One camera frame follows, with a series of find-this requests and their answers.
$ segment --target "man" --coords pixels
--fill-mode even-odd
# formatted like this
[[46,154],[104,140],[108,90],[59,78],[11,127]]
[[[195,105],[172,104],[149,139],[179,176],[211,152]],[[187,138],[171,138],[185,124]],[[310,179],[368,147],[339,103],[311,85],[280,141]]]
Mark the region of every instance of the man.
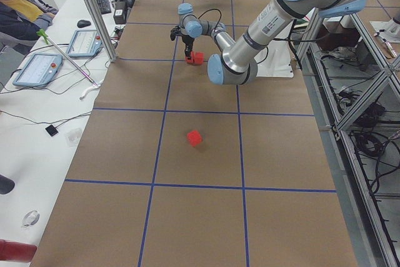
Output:
[[58,10],[41,0],[0,0],[0,41],[21,54],[27,54],[46,30]]

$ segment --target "wire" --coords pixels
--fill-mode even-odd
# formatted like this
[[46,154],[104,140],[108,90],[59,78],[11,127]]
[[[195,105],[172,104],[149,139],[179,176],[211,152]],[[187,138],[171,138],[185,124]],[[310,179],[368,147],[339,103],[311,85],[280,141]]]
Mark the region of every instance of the wire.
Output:
[[[69,44],[67,44],[67,43],[57,44],[57,46],[60,46],[60,47],[66,47],[66,46],[68,46],[68,45],[69,45]],[[41,50],[41,49],[45,49],[45,48],[50,48],[50,47],[54,47],[54,46],[53,46],[53,45],[47,45],[47,46],[43,46],[43,47],[40,47],[40,48],[32,49],[30,52],[27,53],[26,57],[30,56],[31,53],[33,53],[33,52],[35,52],[35,51],[37,51],[37,50]]]
[[297,43],[318,42],[318,41],[320,41],[320,40],[323,40],[323,39],[327,38],[327,37],[330,36],[330,35],[331,35],[331,33],[327,33],[325,36],[322,36],[322,37],[317,38],[317,39],[312,39],[312,40],[292,40],[292,39],[289,39],[289,38],[286,38],[286,39],[274,38],[273,40],[274,40],[274,41],[285,41],[285,42],[297,42]]
[[22,117],[22,116],[18,116],[18,115],[15,115],[15,114],[11,114],[11,113],[5,112],[5,111],[3,111],[3,110],[0,110],[0,112],[1,112],[1,113],[4,113],[4,114],[6,114],[6,115],[9,115],[9,116],[15,117],[15,118],[19,118],[19,119],[23,119],[23,120],[32,122],[33,124],[54,124],[54,123],[62,122],[62,123],[59,124],[58,126],[60,126],[60,125],[62,125],[62,124],[64,124],[64,123],[66,123],[66,122],[68,122],[68,121],[71,121],[71,120],[73,120],[73,119],[79,118],[79,117],[89,116],[90,113],[91,113],[91,111],[90,111],[90,112],[86,112],[86,113],[83,113],[83,114],[79,114],[79,115],[77,115],[77,116],[75,116],[75,117],[71,117],[71,118],[67,118],[67,119],[60,119],[60,120],[53,121],[53,122],[47,122],[47,121],[37,122],[37,121],[31,120],[31,119],[28,119],[28,118],[25,118],[25,117]]
[[345,63],[347,65],[354,66],[354,67],[361,67],[362,66],[362,64],[353,64],[354,61],[350,61],[349,59],[339,59],[339,58],[337,58],[337,57],[335,57],[335,56],[333,56],[331,54],[326,54],[326,55],[323,56],[323,58],[333,59],[333,60],[335,60],[337,62]]
[[261,64],[262,62],[264,62],[268,58],[268,54],[269,54],[269,48],[267,46],[267,54],[265,55],[265,58],[263,60],[261,60],[260,62],[256,62],[256,63]]
[[296,25],[296,22],[297,22],[297,19],[293,20],[292,26],[291,26],[290,31],[289,31],[289,35],[287,36],[287,44],[289,45],[290,50],[294,54],[294,57],[296,58],[296,61],[299,64],[300,70],[303,70],[303,66],[301,65],[301,62],[300,62],[300,59],[299,59],[299,56],[298,56],[298,52],[295,50],[294,46],[292,45],[291,41],[289,40],[289,38],[292,35],[293,29],[294,29],[294,27]]
[[[101,52],[101,50],[103,50],[103,48],[99,48],[98,51],[96,52],[96,54],[93,55],[93,56],[91,56],[89,59],[87,59],[86,62],[81,66],[81,68],[86,68],[88,75],[90,75],[90,70],[88,69],[88,67],[86,67],[86,64],[87,64],[88,62],[90,62],[91,60],[93,60],[93,59]],[[60,78],[62,78],[62,77],[64,77],[64,76],[67,76],[67,75],[69,75],[69,74],[71,74],[71,73],[73,73],[73,72],[76,72],[76,71],[77,71],[77,69],[72,70],[71,72],[68,72],[68,73],[66,73],[66,74],[63,74],[63,75],[61,75],[61,76],[58,76],[58,77],[52,79],[49,83],[52,83],[52,82],[54,82],[54,81],[56,81],[56,80],[58,80],[58,79],[60,79]],[[23,88],[17,89],[17,90],[8,90],[8,89],[6,88],[6,86],[5,86],[2,82],[0,82],[0,85],[7,91],[7,92],[1,92],[0,94],[9,94],[9,93],[19,92],[19,91],[22,91],[22,90],[33,89],[33,90],[48,90],[48,91],[52,92],[53,94],[62,95],[62,94],[64,94],[64,93],[66,93],[67,91],[69,91],[72,87],[75,87],[75,85],[79,84],[79,83],[80,83],[81,81],[83,81],[84,79],[85,79],[85,78],[82,78],[82,79],[80,79],[79,81],[73,83],[72,85],[70,85],[70,87],[68,87],[67,89],[65,89],[63,92],[55,92],[55,91],[53,91],[53,90],[51,90],[51,89],[49,89],[49,88],[43,87],[43,84],[38,84],[37,86],[31,86],[31,87],[23,87]]]
[[76,118],[85,117],[85,116],[90,116],[90,114],[91,114],[91,111],[90,111],[90,112],[87,112],[87,113],[83,113],[83,114],[77,115],[77,116],[72,117],[72,118],[69,118],[69,119],[67,119],[67,120],[65,120],[65,121],[63,121],[63,122],[61,122],[59,125],[55,126],[55,128],[59,128],[59,127],[62,126],[63,124],[66,124],[67,122],[69,122],[69,121],[71,121],[71,120],[74,120],[74,119],[76,119]]
[[[361,154],[361,155],[366,156],[366,157],[376,161],[375,168],[374,168],[375,169],[375,172],[374,172],[375,178],[373,180],[370,180],[370,179],[368,180],[369,189],[370,189],[371,193],[376,194],[380,188],[379,179],[382,178],[383,176],[389,175],[400,169],[400,160],[399,160],[399,164],[397,166],[381,161],[383,154],[386,151],[386,148],[390,144],[392,144],[396,148],[396,150],[400,156],[400,147],[395,142],[393,142],[397,138],[391,139],[383,134],[372,132],[372,131],[370,131],[368,133],[363,133],[363,129],[360,131],[360,133],[357,133],[357,134],[354,131],[352,131],[351,136],[354,136],[356,139],[356,144],[353,143],[353,145],[354,145],[354,149],[357,154],[357,158],[359,158],[359,160],[360,160],[360,165],[364,166],[363,162],[361,161],[361,158],[359,157],[359,155],[361,154],[360,151],[362,151],[363,153],[366,154],[366,155],[363,155],[363,154]],[[377,137],[375,137],[375,136],[380,136],[380,137],[384,138],[385,142],[380,142],[380,140],[378,140]],[[365,140],[363,142],[360,141],[361,137],[363,137],[363,139],[365,138]],[[368,145],[370,143],[373,144],[373,147],[369,148]],[[393,169],[390,171],[387,171],[385,173],[380,173],[379,172],[379,164],[388,165],[388,166],[392,167]]]
[[215,30],[215,29],[218,27],[219,23],[221,22],[221,19],[223,18],[223,17],[222,17],[222,16],[223,16],[223,13],[221,12],[220,9],[216,9],[216,8],[214,8],[214,9],[208,9],[207,11],[204,11],[204,12],[203,12],[199,17],[197,17],[197,18],[200,19],[200,18],[203,17],[205,14],[207,14],[208,12],[211,12],[211,11],[217,11],[217,12],[219,13],[219,19],[218,19],[217,23],[215,24],[214,28],[212,29],[212,30]]

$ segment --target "black cable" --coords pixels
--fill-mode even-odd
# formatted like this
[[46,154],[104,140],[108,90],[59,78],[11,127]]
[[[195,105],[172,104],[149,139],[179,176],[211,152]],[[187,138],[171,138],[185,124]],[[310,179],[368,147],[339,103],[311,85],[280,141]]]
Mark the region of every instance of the black cable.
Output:
[[[86,67],[86,64],[89,63],[90,61],[92,61],[102,50],[103,50],[103,47],[99,48],[96,51],[96,53],[93,56],[91,56],[89,59],[87,59],[86,62],[81,66],[81,68],[86,68],[88,75],[90,75],[90,70],[88,69],[88,67]],[[67,75],[69,75],[69,74],[71,74],[73,72],[76,72],[76,71],[78,71],[78,70],[75,69],[75,70],[72,70],[71,72],[68,72],[68,73],[63,74],[61,76],[58,76],[58,77],[52,79],[49,83],[52,83],[52,82],[54,82],[54,81],[56,81],[56,80],[58,80],[58,79],[60,79],[60,78],[62,78],[64,76],[67,76]],[[48,91],[52,92],[53,94],[62,95],[64,93],[66,93],[68,90],[70,90],[71,88],[73,88],[75,85],[79,84],[84,79],[85,78],[82,78],[79,81],[73,83],[72,85],[70,85],[70,87],[65,89],[63,92],[55,92],[55,91],[53,91],[53,90],[51,90],[49,88],[42,87],[43,84],[38,84],[37,86],[31,86],[31,87],[23,87],[23,88],[17,89],[17,90],[8,90],[5,87],[5,85],[2,82],[0,82],[0,85],[3,86],[3,88],[7,91],[7,92],[1,92],[0,94],[9,94],[9,93],[15,93],[15,92],[19,92],[19,91],[26,90],[26,89],[33,89],[33,90],[48,90]]]
[[[397,166],[381,161],[382,157],[383,157],[383,154],[385,153],[386,148],[390,144],[392,144],[397,149],[397,152],[398,152],[399,157],[400,157],[400,147],[395,142],[393,142],[395,139],[390,139],[389,137],[387,137],[387,136],[385,136],[383,134],[376,133],[376,132],[373,132],[373,131],[370,131],[368,133],[363,133],[362,131],[363,130],[361,130],[360,133],[355,133],[354,131],[352,132],[352,135],[356,139],[356,144],[353,143],[353,145],[354,145],[354,149],[356,150],[357,158],[359,158],[359,155],[360,155],[359,152],[362,151],[362,152],[364,152],[366,154],[371,154],[370,156],[369,155],[366,155],[366,156],[368,158],[374,159],[376,161],[375,172],[374,172],[375,173],[375,179],[372,180],[372,181],[370,179],[368,180],[369,181],[368,182],[369,189],[370,189],[371,194],[376,194],[378,192],[379,188],[380,188],[379,179],[382,178],[383,176],[389,175],[389,174],[391,174],[391,173],[393,173],[393,172],[395,172],[395,171],[400,169],[400,160],[399,160],[399,164]],[[380,140],[378,140],[376,136],[380,136],[380,137],[384,138],[385,142],[380,142]],[[367,138],[368,141],[372,142],[374,146],[372,148],[368,148],[367,147],[368,141],[365,141],[365,142],[363,142],[364,144],[362,144],[362,142],[360,141],[361,137]],[[388,172],[385,172],[385,173],[379,173],[379,164],[381,164],[381,163],[382,164],[386,164],[386,165],[388,165],[390,167],[393,167],[394,169],[392,169],[392,170],[390,170]]]
[[203,17],[205,14],[207,14],[208,12],[211,12],[211,11],[217,11],[217,12],[219,13],[219,19],[218,19],[217,23],[215,24],[214,28],[212,29],[212,30],[214,30],[214,29],[217,28],[217,26],[218,26],[219,23],[221,22],[221,19],[223,18],[223,17],[222,17],[222,16],[223,16],[223,13],[221,12],[220,9],[216,9],[216,8],[208,9],[207,11],[204,11],[204,12],[198,17],[198,19],[200,19],[200,18]]
[[58,123],[58,122],[62,122],[61,124],[64,124],[65,122],[68,122],[68,121],[70,121],[70,120],[79,118],[79,117],[81,117],[81,116],[89,116],[89,114],[91,113],[91,111],[90,111],[90,112],[83,113],[83,114],[79,114],[79,115],[77,115],[77,116],[75,116],[75,117],[71,117],[71,118],[67,118],[67,119],[60,119],[60,120],[53,121],[53,122],[47,122],[47,121],[37,122],[37,121],[31,120],[31,119],[28,119],[28,118],[25,118],[25,117],[22,117],[22,116],[18,116],[18,115],[14,115],[14,114],[5,112],[5,111],[3,111],[3,110],[0,110],[0,113],[4,113],[4,114],[6,114],[6,115],[9,115],[9,116],[12,116],[12,117],[15,117],[15,118],[23,119],[23,120],[32,122],[33,124],[54,124],[54,123]]
[[335,56],[333,56],[331,54],[325,54],[324,58],[330,58],[330,59],[333,59],[333,60],[335,60],[337,62],[346,63],[347,65],[354,66],[354,67],[361,67],[362,66],[362,64],[353,64],[353,61],[350,61],[348,59],[339,59],[339,58],[337,58],[337,57],[335,57]]
[[55,128],[58,128],[58,127],[62,126],[63,124],[66,124],[68,121],[74,120],[74,119],[76,119],[76,118],[85,117],[85,116],[90,116],[90,114],[91,114],[91,111],[90,111],[90,112],[87,112],[87,113],[83,113],[83,114],[77,115],[77,116],[72,117],[72,118],[69,118],[69,119],[63,121],[62,123],[60,123],[59,125],[55,126]]
[[372,76],[368,77],[368,78],[365,79],[364,81],[360,81],[359,83],[352,84],[351,86],[348,86],[346,89],[349,89],[349,88],[351,88],[351,87],[355,87],[355,86],[357,86],[358,84],[365,83],[366,81],[369,81],[370,79],[372,79],[372,78],[374,78],[375,76],[377,76],[379,73],[381,73],[381,72],[378,71],[377,73],[375,73],[375,74],[373,74]]
[[292,39],[289,39],[289,38],[286,38],[286,39],[281,39],[281,38],[274,38],[273,40],[274,41],[285,41],[285,42],[296,42],[296,43],[305,43],[305,42],[318,42],[318,41],[320,41],[320,40],[323,40],[323,39],[325,39],[325,38],[327,38],[328,36],[330,36],[331,35],[331,33],[327,33],[325,36],[322,36],[322,37],[319,37],[319,38],[317,38],[317,39],[312,39],[312,40],[292,40]]
[[295,27],[295,25],[296,25],[296,21],[297,21],[297,19],[293,20],[292,26],[291,26],[290,31],[289,31],[289,35],[287,36],[287,44],[289,45],[290,50],[291,50],[292,53],[294,54],[294,57],[296,58],[296,61],[297,61],[297,63],[299,64],[300,70],[303,70],[303,66],[301,65],[301,62],[300,62],[298,53],[297,53],[297,51],[295,50],[294,46],[292,45],[291,41],[289,40],[289,38],[290,38],[291,35],[292,35],[292,31],[293,31],[293,29],[294,29],[294,27]]
[[260,62],[256,62],[256,64],[261,64],[262,62],[264,62],[268,58],[268,54],[269,54],[269,48],[267,46],[267,54],[265,55],[265,58],[262,59]]
[[[57,46],[61,46],[61,47],[68,46],[68,45],[69,44],[66,44],[66,43],[57,44]],[[54,46],[53,45],[47,45],[47,46],[43,46],[43,47],[40,47],[40,48],[32,49],[30,52],[27,53],[26,57],[28,57],[34,51],[41,50],[41,49],[44,49],[44,48],[50,48],[50,47],[54,47]]]
[[187,18],[187,17],[189,17],[189,16],[192,16],[192,17],[195,17],[195,18],[197,18],[194,14],[187,14],[186,16],[184,16],[183,17],[183,19],[182,19],[182,28],[185,28],[185,27],[183,27],[183,22],[185,21],[185,19]]

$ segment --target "red block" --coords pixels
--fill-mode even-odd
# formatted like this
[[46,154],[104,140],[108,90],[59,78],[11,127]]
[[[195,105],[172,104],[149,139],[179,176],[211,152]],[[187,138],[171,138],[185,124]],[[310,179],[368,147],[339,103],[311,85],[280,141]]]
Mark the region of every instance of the red block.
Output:
[[0,239],[0,261],[28,263],[36,252],[36,245]]
[[196,145],[200,144],[203,139],[198,131],[191,131],[186,135],[187,140],[189,141],[190,145],[195,147]]
[[204,53],[190,53],[190,58],[185,57],[185,61],[189,64],[201,65],[204,62]]

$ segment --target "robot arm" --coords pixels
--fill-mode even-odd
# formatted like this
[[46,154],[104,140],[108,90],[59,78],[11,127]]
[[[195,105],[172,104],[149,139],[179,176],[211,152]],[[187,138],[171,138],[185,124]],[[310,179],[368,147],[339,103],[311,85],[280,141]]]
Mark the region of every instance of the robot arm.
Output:
[[257,75],[254,57],[292,20],[303,18],[313,8],[319,9],[322,18],[329,18],[356,13],[365,5],[366,0],[272,0],[235,42],[222,23],[197,19],[190,4],[181,4],[178,9],[179,26],[175,30],[182,38],[190,37],[191,46],[200,35],[213,38],[222,52],[213,54],[208,61],[208,76],[213,83],[244,84]]

